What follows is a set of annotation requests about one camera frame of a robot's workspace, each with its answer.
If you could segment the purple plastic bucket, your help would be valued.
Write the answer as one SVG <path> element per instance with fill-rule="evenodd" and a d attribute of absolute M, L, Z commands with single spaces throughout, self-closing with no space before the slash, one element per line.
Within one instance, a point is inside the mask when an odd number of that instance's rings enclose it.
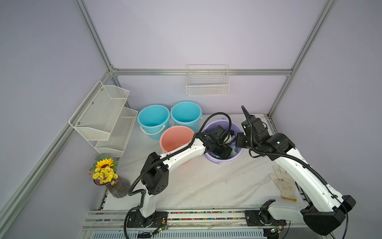
<path fill-rule="evenodd" d="M 212 130 L 216 129 L 219 125 L 222 126 L 225 130 L 228 130 L 229 120 L 227 118 L 217 119 L 217 120 L 209 123 L 207 126 L 205 126 L 204 131 L 206 131 L 206 132 L 212 131 Z M 237 136 L 238 133 L 243 132 L 241 127 L 235 122 L 231 123 L 231 129 L 230 130 L 233 131 L 235 136 Z M 232 151 L 231 151 L 231 153 L 227 159 L 222 159 L 221 157 L 217 156 L 216 154 L 214 154 L 212 152 L 206 153 L 205 157 L 210 162 L 213 162 L 216 164 L 221 164 L 221 163 L 226 163 L 226 162 L 230 162 L 230 161 L 237 159 L 244 150 L 243 148 L 237 147 L 236 142 L 230 144 L 229 147 L 232 148 Z"/>

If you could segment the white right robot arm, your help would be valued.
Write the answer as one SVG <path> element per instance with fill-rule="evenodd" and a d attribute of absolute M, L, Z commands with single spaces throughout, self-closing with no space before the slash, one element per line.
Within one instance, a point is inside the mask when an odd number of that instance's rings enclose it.
<path fill-rule="evenodd" d="M 274 182 L 281 190 L 282 198 L 292 200 L 296 186 L 308 197 L 305 206 L 268 200 L 260 209 L 264 224 L 271 220 L 299 222 L 315 233 L 327 236 L 343 222 L 349 222 L 348 213 L 356 205 L 356 200 L 335 190 L 307 163 L 286 135 L 270 135 L 262 121 L 253 115 L 247 115 L 241 125 L 244 132 L 239 134 L 237 146 L 266 156 L 275 163 Z"/>

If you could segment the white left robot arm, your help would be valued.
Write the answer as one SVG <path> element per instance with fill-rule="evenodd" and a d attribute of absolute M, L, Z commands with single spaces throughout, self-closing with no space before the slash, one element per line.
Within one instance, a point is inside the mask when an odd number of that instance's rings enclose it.
<path fill-rule="evenodd" d="M 156 212 L 158 195 L 167 188 L 170 174 L 179 166 L 209 152 L 215 152 L 219 157 L 227 159 L 232 152 L 232 148 L 228 146 L 231 142 L 230 133 L 230 129 L 218 125 L 211 131 L 195 133 L 189 143 L 171 152 L 160 155 L 151 153 L 139 179 L 145 188 L 139 209 L 143 218 L 149 218 Z"/>

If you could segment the pink plastic bucket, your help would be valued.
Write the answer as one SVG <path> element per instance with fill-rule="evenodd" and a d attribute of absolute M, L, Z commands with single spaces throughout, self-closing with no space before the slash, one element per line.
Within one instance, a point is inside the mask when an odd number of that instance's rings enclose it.
<path fill-rule="evenodd" d="M 187 145 L 195 132 L 183 125 L 176 125 L 168 128 L 160 137 L 160 147 L 163 153 L 171 152 L 183 145 Z"/>

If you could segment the teal bucket being wiped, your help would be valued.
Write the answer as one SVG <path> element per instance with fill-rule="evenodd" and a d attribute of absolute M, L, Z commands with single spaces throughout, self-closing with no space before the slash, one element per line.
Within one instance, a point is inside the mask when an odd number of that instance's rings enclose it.
<path fill-rule="evenodd" d="M 170 127 L 170 111 L 163 105 L 150 105 L 138 113 L 137 121 L 144 134 L 159 140 Z"/>

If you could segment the teal bucket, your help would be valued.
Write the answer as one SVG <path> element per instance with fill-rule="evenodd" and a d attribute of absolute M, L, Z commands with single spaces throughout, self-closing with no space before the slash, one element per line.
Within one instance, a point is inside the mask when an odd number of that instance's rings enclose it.
<path fill-rule="evenodd" d="M 203 117 L 201 107 L 190 101 L 183 101 L 175 104 L 170 110 L 170 116 L 175 125 L 186 126 L 197 132 L 200 128 L 200 121 Z"/>

